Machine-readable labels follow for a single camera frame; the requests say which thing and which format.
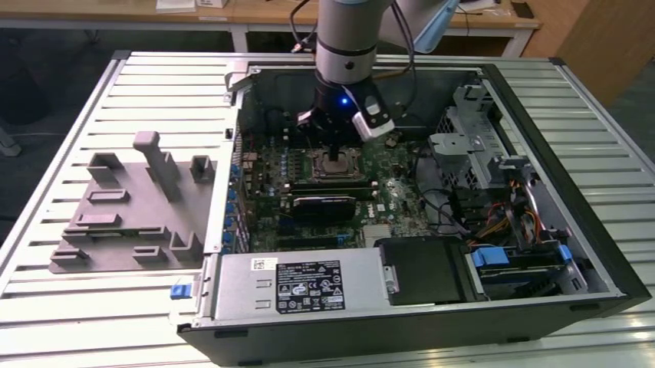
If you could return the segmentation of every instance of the wooden desk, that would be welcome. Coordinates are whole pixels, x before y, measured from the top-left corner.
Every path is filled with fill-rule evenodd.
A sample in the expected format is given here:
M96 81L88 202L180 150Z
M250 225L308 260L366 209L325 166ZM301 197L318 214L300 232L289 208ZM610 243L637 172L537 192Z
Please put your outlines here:
M0 28L228 31L236 52L248 52L249 31L289 32L288 13L298 0L229 0L225 8L193 13L156 14L156 0L0 0ZM509 2L501 9L509 12ZM296 15L298 31L316 22L318 4L309 2ZM509 38L502 56L518 57L540 27L536 19L512 15L454 15L449 36Z

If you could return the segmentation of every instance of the warning label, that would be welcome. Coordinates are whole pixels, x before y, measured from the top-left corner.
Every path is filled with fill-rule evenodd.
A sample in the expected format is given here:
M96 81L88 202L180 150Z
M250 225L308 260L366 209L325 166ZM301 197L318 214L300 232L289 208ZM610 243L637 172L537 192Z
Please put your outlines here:
M338 261L277 264L276 273L280 314L345 309Z

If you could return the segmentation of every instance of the aluminum slotted surface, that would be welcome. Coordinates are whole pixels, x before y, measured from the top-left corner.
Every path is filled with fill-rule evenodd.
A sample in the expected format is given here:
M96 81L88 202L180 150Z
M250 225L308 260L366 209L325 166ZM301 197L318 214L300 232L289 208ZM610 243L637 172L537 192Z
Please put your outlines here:
M234 111L222 102L224 74L236 59L305 60L274 54L133 53L113 61L15 224L1 256L0 366L213 366L177 338L174 314L194 300L169 300L169 286L196 271L51 274L46 270L61 231L90 176L93 152L142 161L130 149L138 130L157 130L177 161L220 156ZM381 61L397 61L380 57ZM418 58L448 63L494 62L552 145L609 234L655 293L655 180L633 143L589 105L588 97L545 60ZM509 135L517 145L516 137ZM655 352L655 301L585 320L538 341L458 347L276 366L645 366Z

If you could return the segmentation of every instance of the metal bracket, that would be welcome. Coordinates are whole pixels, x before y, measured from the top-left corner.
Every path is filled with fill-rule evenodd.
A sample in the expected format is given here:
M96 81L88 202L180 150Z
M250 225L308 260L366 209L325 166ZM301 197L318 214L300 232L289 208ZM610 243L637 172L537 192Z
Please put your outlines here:
M470 152L482 151L484 145L472 144L464 134L436 133L429 136L433 152L444 156L468 155Z
M225 73L225 89L226 92L236 92L241 88L252 84L252 78L248 75L248 62L234 61L228 63Z

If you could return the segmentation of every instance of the gray floor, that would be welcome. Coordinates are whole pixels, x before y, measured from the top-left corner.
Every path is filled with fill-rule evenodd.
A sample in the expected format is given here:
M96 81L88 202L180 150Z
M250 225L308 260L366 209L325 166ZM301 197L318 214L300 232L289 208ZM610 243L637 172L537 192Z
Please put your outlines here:
M100 42L90 44L81 31L5 30L0 42L7 41L46 92L53 110L45 119L27 126L11 126L0 119L9 134L50 134L17 136L22 146L19 157L0 157L0 175L10 178L0 180L0 241L11 227L11 222L5 220L19 214L112 52L116 49L230 51L230 37L225 32L102 31ZM257 52L285 52L292 44L281 34L260 34L249 41L250 50ZM655 64L649 64L609 112L650 159L655 159L653 101Z

